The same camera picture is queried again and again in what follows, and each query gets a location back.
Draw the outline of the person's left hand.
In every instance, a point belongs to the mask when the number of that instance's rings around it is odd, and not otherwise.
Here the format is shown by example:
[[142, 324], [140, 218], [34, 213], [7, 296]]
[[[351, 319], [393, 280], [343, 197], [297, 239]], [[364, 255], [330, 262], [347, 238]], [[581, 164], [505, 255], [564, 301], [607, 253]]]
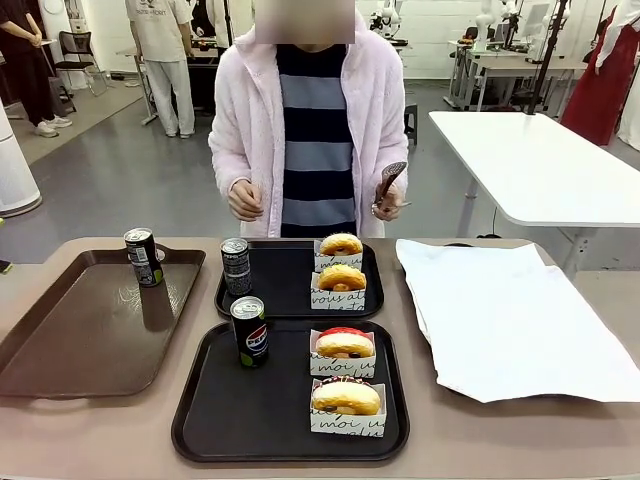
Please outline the person's left hand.
[[391, 185], [381, 202], [372, 205], [371, 211], [377, 219], [391, 222], [401, 213], [403, 203], [404, 194], [395, 185]]

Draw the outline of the person's right hand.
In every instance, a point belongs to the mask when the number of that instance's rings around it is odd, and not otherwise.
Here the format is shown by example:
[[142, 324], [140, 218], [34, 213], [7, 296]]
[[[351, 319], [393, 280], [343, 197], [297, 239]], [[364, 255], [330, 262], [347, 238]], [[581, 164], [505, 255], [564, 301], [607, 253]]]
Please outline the person's right hand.
[[233, 215], [243, 222], [254, 222], [263, 214], [261, 190], [246, 179], [233, 184], [228, 204]]

